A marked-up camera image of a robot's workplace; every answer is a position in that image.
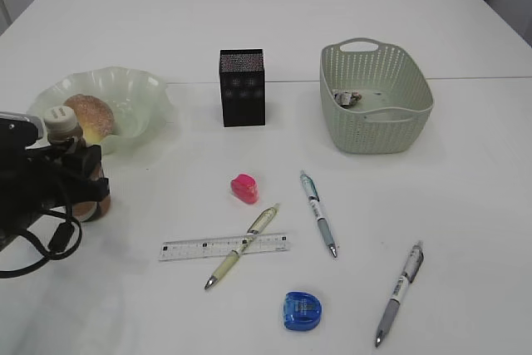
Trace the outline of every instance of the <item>black box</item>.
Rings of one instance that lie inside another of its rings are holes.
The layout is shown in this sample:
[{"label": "black box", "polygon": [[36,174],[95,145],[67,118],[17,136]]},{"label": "black box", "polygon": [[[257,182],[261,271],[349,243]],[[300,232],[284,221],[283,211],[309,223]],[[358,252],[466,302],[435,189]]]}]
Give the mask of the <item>black box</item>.
[{"label": "black box", "polygon": [[219,84],[224,126],[266,124],[262,49],[221,50]]}]

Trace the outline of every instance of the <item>basket handle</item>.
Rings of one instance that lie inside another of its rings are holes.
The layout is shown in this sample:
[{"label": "basket handle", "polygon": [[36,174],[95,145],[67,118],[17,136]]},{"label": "basket handle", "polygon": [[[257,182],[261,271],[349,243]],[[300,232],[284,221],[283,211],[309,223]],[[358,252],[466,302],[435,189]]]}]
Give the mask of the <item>basket handle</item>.
[{"label": "basket handle", "polygon": [[[393,118],[391,115],[393,113],[398,113],[399,118]],[[400,107],[387,107],[382,108],[380,110],[371,110],[364,112],[364,119],[367,120],[367,122],[410,122],[412,119],[414,119],[414,116],[417,115],[417,112],[410,111],[404,108]]]},{"label": "basket handle", "polygon": [[[359,52],[349,52],[349,51],[345,52],[344,50],[342,50],[342,46],[350,45],[351,43],[372,43],[374,45],[377,45],[377,49],[375,49],[375,50],[361,50]],[[379,48],[383,44],[384,43],[376,41],[375,39],[370,39],[369,37],[354,37],[353,39],[347,39],[346,41],[339,42],[339,43],[337,43],[334,46],[337,47],[338,50],[340,52],[342,52],[342,53],[371,53],[371,52],[377,52],[379,50]]]}]

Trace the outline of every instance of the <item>glass bowl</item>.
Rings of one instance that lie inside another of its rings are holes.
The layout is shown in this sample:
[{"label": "glass bowl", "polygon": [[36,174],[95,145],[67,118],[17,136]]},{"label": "glass bowl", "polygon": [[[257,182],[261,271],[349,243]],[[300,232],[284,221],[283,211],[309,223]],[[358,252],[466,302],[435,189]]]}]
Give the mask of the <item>glass bowl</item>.
[{"label": "glass bowl", "polygon": [[41,92],[27,113],[42,118],[44,111],[62,105],[71,96],[95,96],[111,108],[115,117],[113,133],[99,143],[102,153],[110,154],[141,138],[148,126],[160,126],[160,120],[171,109],[165,89],[166,83],[149,72],[107,67],[63,78]]}]

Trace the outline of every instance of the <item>ruler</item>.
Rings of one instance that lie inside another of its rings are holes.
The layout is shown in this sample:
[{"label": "ruler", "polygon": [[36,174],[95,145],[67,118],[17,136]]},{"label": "ruler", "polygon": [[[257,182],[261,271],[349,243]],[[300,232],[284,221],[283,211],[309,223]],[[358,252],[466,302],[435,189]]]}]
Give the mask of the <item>ruler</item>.
[{"label": "ruler", "polygon": [[286,233],[166,241],[160,246],[159,261],[225,257],[229,251],[236,250],[240,245],[245,244],[244,240],[248,242],[253,240],[253,242],[243,255],[288,251],[290,249],[290,242]]}]

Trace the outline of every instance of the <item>pink object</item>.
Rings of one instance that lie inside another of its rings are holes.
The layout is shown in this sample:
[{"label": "pink object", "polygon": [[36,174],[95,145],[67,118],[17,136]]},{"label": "pink object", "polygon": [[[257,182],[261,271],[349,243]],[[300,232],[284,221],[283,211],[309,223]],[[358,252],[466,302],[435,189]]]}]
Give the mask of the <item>pink object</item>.
[{"label": "pink object", "polygon": [[231,189],[244,203],[254,204],[259,199],[257,182],[249,175],[240,174],[231,180]]}]

